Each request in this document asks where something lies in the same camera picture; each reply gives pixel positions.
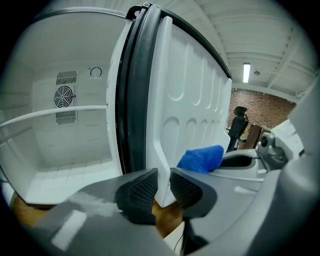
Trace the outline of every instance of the blue cloth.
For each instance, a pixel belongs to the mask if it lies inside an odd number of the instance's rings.
[[[207,174],[221,165],[224,148],[220,145],[187,150],[177,167],[188,171]]]

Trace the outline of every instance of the refrigerator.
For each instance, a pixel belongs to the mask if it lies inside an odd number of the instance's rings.
[[[176,200],[170,168],[186,150],[227,150],[231,86],[214,46],[155,4],[38,15],[0,80],[1,169],[27,204],[56,205],[157,168],[165,207]]]

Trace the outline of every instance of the ventilation fan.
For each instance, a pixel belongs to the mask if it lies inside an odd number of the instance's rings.
[[[67,108],[77,105],[76,101],[76,86],[77,86],[77,71],[60,72],[56,77],[56,91],[54,94],[54,104],[56,108]],[[75,123],[77,111],[64,111],[55,114],[58,125],[66,125]]]
[[[71,104],[73,97],[76,96],[73,94],[71,88],[64,85],[56,90],[54,103],[58,108],[66,108]]]

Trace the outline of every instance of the brick wall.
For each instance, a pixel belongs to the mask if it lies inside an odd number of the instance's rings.
[[[246,115],[249,118],[249,124],[266,126],[270,129],[281,124],[287,119],[288,114],[296,106],[295,103],[286,99],[258,93],[257,91],[237,89],[231,92],[228,126],[230,127],[235,118],[234,109],[237,106],[244,106],[248,110]]]

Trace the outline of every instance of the white plastic wall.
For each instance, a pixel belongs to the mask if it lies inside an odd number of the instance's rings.
[[[155,199],[165,207],[175,201],[170,168],[186,150],[221,145],[225,132],[231,79],[194,38],[172,24],[160,22],[153,54],[147,110],[146,166],[158,168]]]
[[[77,12],[40,20],[22,34],[0,85],[0,163],[27,203],[58,204],[88,184],[122,175],[115,93],[130,26],[121,17]],[[101,77],[90,76],[93,67]],[[65,71],[77,71],[70,85],[76,101],[62,109],[54,95]],[[16,104],[23,109],[14,111]],[[76,121],[59,125],[56,112],[66,110],[76,111]]]

